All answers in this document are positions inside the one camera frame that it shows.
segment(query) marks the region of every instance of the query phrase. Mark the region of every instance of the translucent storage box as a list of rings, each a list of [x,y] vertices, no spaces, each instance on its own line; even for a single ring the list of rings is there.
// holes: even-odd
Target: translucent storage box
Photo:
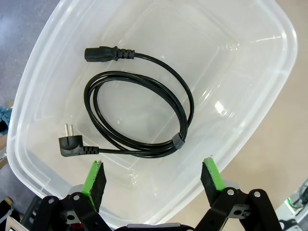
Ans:
[[[163,68],[140,59],[87,63],[87,47],[118,46],[156,57],[189,85],[195,113],[185,145],[160,159],[100,154],[62,157],[58,138],[72,124],[85,145],[113,148],[83,103],[90,78],[106,70],[153,77],[188,111],[186,94]],[[62,0],[26,65],[14,102],[8,159],[15,175],[44,197],[65,197],[102,160],[107,185],[100,209],[108,224],[166,222],[203,189],[201,162],[222,170],[273,104],[297,54],[295,31],[273,0]],[[179,130],[174,112],[155,93],[110,82],[100,107],[118,131],[144,142]]]

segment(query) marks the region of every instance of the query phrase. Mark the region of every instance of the plug prong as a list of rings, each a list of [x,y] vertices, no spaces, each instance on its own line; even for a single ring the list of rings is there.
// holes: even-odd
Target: plug prong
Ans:
[[[68,125],[67,124],[64,124],[64,127],[65,127],[65,133],[66,133],[66,136],[68,136]]]
[[[73,125],[70,125],[69,128],[71,129],[71,136],[74,135]]]

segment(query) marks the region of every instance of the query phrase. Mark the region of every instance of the power cord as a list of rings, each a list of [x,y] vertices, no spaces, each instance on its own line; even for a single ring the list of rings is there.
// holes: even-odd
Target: power cord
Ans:
[[[86,48],[85,59],[87,62],[108,62],[111,60],[117,61],[118,59],[134,59],[141,58],[151,61],[157,65],[160,65],[167,71],[169,71],[183,86],[185,89],[189,104],[190,112],[188,119],[186,117],[183,106],[178,98],[169,90],[165,85],[147,76],[133,74],[123,71],[106,71],[94,76],[87,83],[84,90],[84,103],[89,113],[90,119],[101,133],[111,144],[113,144],[118,150],[113,149],[101,149],[99,147],[83,146],[82,136],[74,136],[73,127],[71,126],[71,135],[68,133],[68,125],[65,125],[66,137],[59,138],[60,151],[63,156],[74,155],[86,155],[86,154],[98,154],[98,153],[110,153],[110,154],[130,154],[142,158],[160,158],[174,153],[180,149],[185,143],[188,127],[193,119],[194,103],[192,93],[182,79],[182,77],[166,63],[153,58],[149,55],[135,53],[132,50],[119,49],[118,47],[98,47],[98,48]],[[172,139],[163,143],[143,143],[132,140],[121,133],[113,129],[108,122],[104,119],[99,106],[98,106],[98,92],[101,86],[109,81],[126,81],[136,83],[144,86],[160,97],[162,97],[174,110],[180,123],[180,131]],[[90,101],[93,94],[93,109]]]

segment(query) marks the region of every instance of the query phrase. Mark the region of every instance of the cable connector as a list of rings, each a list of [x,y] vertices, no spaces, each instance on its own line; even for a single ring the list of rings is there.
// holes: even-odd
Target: cable connector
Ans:
[[[135,51],[119,49],[118,47],[97,47],[85,49],[87,62],[108,62],[118,59],[134,59]]]
[[[68,125],[65,124],[65,137],[59,138],[60,152],[64,157],[74,155],[98,154],[99,147],[83,146],[82,136],[74,136],[73,126],[70,126],[71,135],[68,132]]]

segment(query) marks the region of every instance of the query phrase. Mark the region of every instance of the beige table surface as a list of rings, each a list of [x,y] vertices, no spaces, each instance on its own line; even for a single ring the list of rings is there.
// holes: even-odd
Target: beige table surface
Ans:
[[[297,33],[297,60],[269,113],[222,172],[246,193],[264,189],[275,208],[308,177],[308,0],[276,1]],[[194,227],[208,209],[202,192],[170,222]],[[229,220],[224,230],[243,228]]]

